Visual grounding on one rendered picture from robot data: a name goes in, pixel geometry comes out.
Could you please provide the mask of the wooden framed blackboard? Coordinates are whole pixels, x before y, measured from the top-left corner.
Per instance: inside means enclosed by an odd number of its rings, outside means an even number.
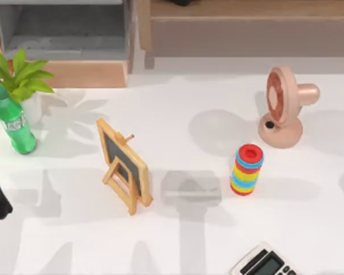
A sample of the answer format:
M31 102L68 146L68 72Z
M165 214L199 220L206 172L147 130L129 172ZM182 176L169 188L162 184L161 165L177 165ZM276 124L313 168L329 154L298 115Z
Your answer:
M103 183L110 186L128 207L129 215L136 213L137 204L151 205L149 170L142 158L127 144L134 138L116 132L104 119L96 121L108 171Z

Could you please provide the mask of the stack of coloured rings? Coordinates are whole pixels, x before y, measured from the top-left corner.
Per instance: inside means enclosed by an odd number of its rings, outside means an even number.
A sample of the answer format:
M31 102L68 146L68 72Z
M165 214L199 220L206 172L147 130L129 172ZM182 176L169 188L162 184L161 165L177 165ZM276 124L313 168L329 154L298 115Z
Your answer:
M255 144L243 144L237 150L230 185L236 194L246 196L254 191L263 160L263 150Z

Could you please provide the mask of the pale wooden drawer front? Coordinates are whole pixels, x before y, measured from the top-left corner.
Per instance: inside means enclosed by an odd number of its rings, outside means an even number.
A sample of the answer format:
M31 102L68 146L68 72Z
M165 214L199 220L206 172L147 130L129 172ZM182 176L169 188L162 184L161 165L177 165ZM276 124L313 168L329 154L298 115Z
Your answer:
M50 60L43 70L52 88L123 88L128 80L126 60Z

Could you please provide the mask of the pink desk fan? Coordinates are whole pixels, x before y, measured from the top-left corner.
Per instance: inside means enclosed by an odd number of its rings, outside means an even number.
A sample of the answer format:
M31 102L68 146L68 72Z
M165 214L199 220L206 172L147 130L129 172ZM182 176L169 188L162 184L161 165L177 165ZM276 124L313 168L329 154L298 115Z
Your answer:
M274 148L293 147L303 134L298 116L303 106L319 100L318 86L298 84L289 67L277 66L269 73L265 95L268 113L259 121L261 139Z

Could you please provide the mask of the wooden open shelf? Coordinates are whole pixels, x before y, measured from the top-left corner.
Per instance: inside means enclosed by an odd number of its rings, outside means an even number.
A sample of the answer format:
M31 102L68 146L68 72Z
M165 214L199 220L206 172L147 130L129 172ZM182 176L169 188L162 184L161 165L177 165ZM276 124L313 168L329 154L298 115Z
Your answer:
M344 57L344 0L136 0L145 65L157 57Z

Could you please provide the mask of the grey pierced drawer inside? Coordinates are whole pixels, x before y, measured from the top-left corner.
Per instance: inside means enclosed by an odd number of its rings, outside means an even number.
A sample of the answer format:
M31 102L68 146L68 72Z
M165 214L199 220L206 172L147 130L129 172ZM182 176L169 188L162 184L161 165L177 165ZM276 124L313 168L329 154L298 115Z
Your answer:
M29 60L125 60L131 0L0 0L3 55Z

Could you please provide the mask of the white calculator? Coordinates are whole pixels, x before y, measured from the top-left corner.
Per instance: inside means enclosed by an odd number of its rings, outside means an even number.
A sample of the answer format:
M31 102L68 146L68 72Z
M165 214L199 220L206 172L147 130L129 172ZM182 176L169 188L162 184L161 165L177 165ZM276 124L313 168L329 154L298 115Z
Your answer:
M261 242L249 251L231 270L230 275L301 275L271 245Z

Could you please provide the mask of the green bottle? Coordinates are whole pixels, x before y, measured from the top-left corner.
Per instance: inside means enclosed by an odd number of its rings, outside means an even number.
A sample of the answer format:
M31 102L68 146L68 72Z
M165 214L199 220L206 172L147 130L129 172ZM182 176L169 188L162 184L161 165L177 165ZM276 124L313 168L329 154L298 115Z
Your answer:
M19 154L30 154L36 149L37 140L21 105L11 98L3 85L0 85L0 122Z

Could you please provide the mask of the green plant in white pot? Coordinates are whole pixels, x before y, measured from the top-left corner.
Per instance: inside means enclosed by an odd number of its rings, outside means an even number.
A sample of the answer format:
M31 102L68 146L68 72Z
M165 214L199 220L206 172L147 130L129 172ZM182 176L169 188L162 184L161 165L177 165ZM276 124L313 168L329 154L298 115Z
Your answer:
M36 124L42 118L39 93L53 93L46 78L54 75L43 70L47 60L26 61L25 50L19 50L12 60L7 60L0 53L0 84L8 91L11 98L21 104L29 123Z

